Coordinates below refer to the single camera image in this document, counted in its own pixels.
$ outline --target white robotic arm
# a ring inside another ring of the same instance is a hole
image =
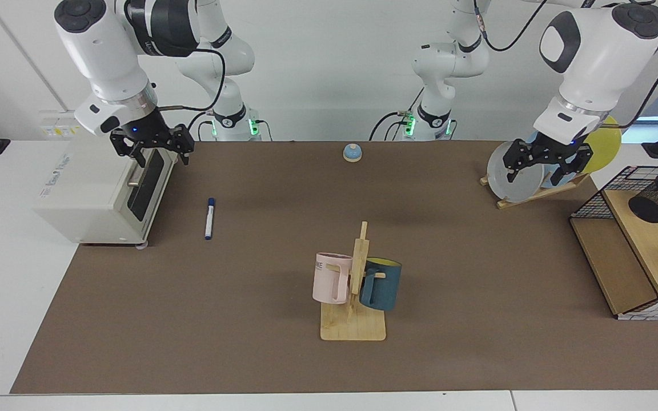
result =
[[[253,70],[253,49],[232,33],[225,22],[219,0],[198,0],[198,21],[202,40],[200,49],[217,50],[226,62],[225,75],[241,75]],[[207,91],[211,99],[217,94],[222,78],[222,65],[214,54],[193,54],[178,58],[177,67],[188,78],[196,81]],[[240,88],[235,81],[226,78],[222,93],[214,107],[214,135],[218,140],[259,139],[258,126],[254,123],[258,113],[243,102]]]
[[[194,48],[194,32],[183,30],[193,19],[189,5],[185,1],[179,10],[172,8],[171,24],[162,28],[168,44],[180,48],[167,50],[167,44],[142,37],[145,50],[151,47],[155,54],[166,50],[183,55],[190,46]],[[130,156],[142,167],[146,164],[142,149],[156,147],[175,151],[186,164],[194,150],[194,140],[183,124],[169,128],[157,110],[157,96],[138,64],[130,33],[121,25],[113,7],[113,3],[104,0],[63,0],[55,9],[60,39],[93,90],[75,110],[75,117],[95,135],[110,136],[120,156]],[[148,32],[148,26],[138,29],[145,18],[136,13],[129,18],[136,21],[136,34]],[[152,38],[162,29],[155,26],[146,36]]]
[[[523,0],[540,3],[542,0]],[[449,133],[450,111],[455,98],[452,78],[482,75],[489,65],[489,47],[480,33],[483,15],[491,0],[451,0],[447,29],[453,42],[423,45],[413,60],[413,70],[423,80],[423,99],[415,107],[406,138],[428,141]],[[551,5],[581,7],[583,0],[548,0]]]
[[[516,140],[504,156],[509,182],[536,164],[559,166],[551,177],[555,186],[565,175],[582,172],[593,155],[585,139],[601,127],[656,50],[655,5],[622,3],[556,16],[543,34],[540,54],[564,80],[535,122],[535,141]]]
[[[212,99],[223,75],[220,55],[225,57],[225,75],[249,72],[254,65],[252,49],[227,27],[219,0],[63,0],[55,21],[93,91],[76,109],[76,119],[95,135],[110,136],[119,155],[142,166],[141,149],[151,147],[175,151],[186,163],[194,140],[183,124],[167,127],[138,54],[175,58],[182,73]],[[214,52],[197,53],[201,45]],[[237,86],[226,79],[212,107],[220,124],[215,134],[223,140],[254,138],[258,128],[248,112]]]

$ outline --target wooden mug holder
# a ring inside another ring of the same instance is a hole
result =
[[[569,190],[576,189],[579,185],[581,185],[585,180],[587,180],[590,177],[590,174],[581,174],[578,175],[578,177],[575,177],[574,179],[570,180],[569,183],[561,186],[561,187],[555,187],[554,189],[540,189],[537,191],[537,194],[533,195],[532,197],[528,198],[525,201],[522,201],[521,203],[510,203],[507,201],[507,199],[504,200],[499,200],[496,202],[496,208],[499,210],[504,210],[505,208],[510,208],[514,206],[519,206],[520,204],[524,203],[529,203],[531,201],[535,200],[540,200],[541,198],[545,197],[550,197],[551,195],[556,195],[561,192],[566,192]],[[488,186],[489,185],[489,177],[488,175],[485,175],[479,180],[479,184],[483,186]]]
[[[367,226],[367,221],[363,221],[360,237],[355,240],[348,301],[345,304],[322,303],[321,338],[324,341],[384,341],[387,338],[384,312],[360,303],[360,287],[370,249]],[[376,276],[384,278],[383,273]]]

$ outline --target mug rack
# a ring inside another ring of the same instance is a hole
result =
[[[360,289],[370,249],[367,227],[367,221],[363,221],[360,237],[355,240],[349,299],[339,305],[322,303],[321,338],[324,341],[384,341],[387,338],[384,312],[360,303]]]

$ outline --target cable connector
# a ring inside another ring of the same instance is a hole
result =
[[[481,15],[481,10],[478,7],[474,7],[474,14],[476,15],[476,23],[479,25],[479,30],[482,34],[485,34],[486,38],[486,24],[484,23],[484,16]]]

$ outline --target power outlet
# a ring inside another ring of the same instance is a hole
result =
[[[39,116],[42,119],[39,128],[47,140],[71,140],[83,132],[83,127],[71,111],[40,111]]]

